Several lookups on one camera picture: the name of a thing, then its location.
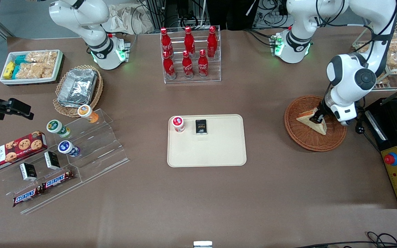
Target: black package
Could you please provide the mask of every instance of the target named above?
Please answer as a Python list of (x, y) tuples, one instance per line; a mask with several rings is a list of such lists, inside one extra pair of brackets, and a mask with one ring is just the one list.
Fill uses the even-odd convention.
[(195, 134), (205, 135), (206, 132), (206, 120), (195, 120)]
[(48, 151), (48, 152), (44, 153), (44, 157), (45, 157), (45, 162), (47, 163), (48, 168), (50, 168), (50, 169), (59, 169), (60, 168), (58, 156), (56, 155), (56, 153)]
[(22, 178), (24, 180), (35, 181), (38, 178), (33, 165), (22, 163), (19, 165), (19, 168), (21, 169)]

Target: coca-cola bottle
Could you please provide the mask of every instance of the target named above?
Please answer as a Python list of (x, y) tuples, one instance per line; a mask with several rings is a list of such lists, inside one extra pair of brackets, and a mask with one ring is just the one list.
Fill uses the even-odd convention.
[(168, 52), (163, 52), (163, 68), (166, 72), (166, 78), (169, 80), (175, 79), (174, 63), (170, 59), (170, 54)]
[(195, 41), (190, 26), (185, 27), (185, 49), (191, 58), (195, 57)]
[(188, 51), (183, 51), (183, 72), (185, 74), (185, 77), (188, 79), (192, 79), (194, 77), (194, 72), (192, 71), (192, 61), (191, 58), (189, 58), (189, 52)]
[(208, 36), (208, 57), (214, 58), (216, 50), (217, 50), (217, 36), (215, 35), (215, 27), (211, 26), (209, 28), (209, 36)]
[(162, 27), (160, 29), (160, 33), (162, 34), (162, 39), (161, 39), (162, 49), (164, 52), (168, 52), (170, 58), (172, 58), (174, 55), (174, 50), (172, 50), (171, 38), (168, 36), (166, 28)]
[(200, 58), (198, 58), (198, 75), (201, 78), (208, 77), (208, 58), (206, 58), (205, 49), (200, 50)]

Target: emergency stop button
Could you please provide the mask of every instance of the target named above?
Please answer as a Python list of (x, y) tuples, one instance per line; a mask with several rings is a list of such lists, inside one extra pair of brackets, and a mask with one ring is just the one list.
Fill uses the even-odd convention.
[(384, 162), (386, 164), (396, 166), (397, 165), (397, 155), (394, 152), (390, 152), (389, 154), (384, 156)]

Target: small jar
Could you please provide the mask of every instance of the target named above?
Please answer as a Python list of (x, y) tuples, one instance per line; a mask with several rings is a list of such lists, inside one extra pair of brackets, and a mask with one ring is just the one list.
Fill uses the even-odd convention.
[(181, 118), (180, 116), (175, 116), (174, 118), (172, 118), (172, 125), (177, 132), (182, 132), (183, 130), (185, 130), (183, 118)]
[(90, 123), (95, 123), (99, 119), (99, 115), (93, 111), (90, 105), (84, 104), (78, 108), (78, 115), (85, 118)]
[(58, 151), (63, 154), (68, 154), (70, 157), (76, 157), (80, 154), (81, 149), (68, 140), (61, 141), (58, 145)]
[(47, 131), (50, 133), (57, 133), (59, 137), (66, 138), (70, 135), (70, 129), (58, 120), (51, 120), (47, 123)]

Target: table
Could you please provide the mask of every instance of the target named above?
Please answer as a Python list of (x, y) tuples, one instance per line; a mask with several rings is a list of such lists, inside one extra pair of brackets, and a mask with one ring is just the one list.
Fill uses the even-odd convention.
[[(294, 98), (324, 93), (327, 63), (347, 53), (360, 32), (320, 28), (307, 57), (286, 64), (248, 33), (223, 31), (222, 81), (198, 86), (165, 85), (159, 35), (139, 36), (129, 63), (101, 70), (98, 104), (131, 161), (27, 216), (11, 208), (0, 185), (0, 247), (172, 248), (212, 240), (216, 248), (291, 248), (366, 240), (369, 230), (397, 238), (396, 199), (370, 143), (350, 127), (339, 148), (310, 152), (291, 140), (283, 121)], [(8, 42), (10, 52), (62, 50), (64, 72), (95, 65), (80, 38)], [(0, 83), (0, 98), (24, 101), (35, 114), (33, 121), (0, 121), (0, 145), (45, 130), (50, 119), (72, 121), (54, 110), (55, 87)], [(244, 118), (245, 165), (167, 165), (167, 120), (202, 114)]]

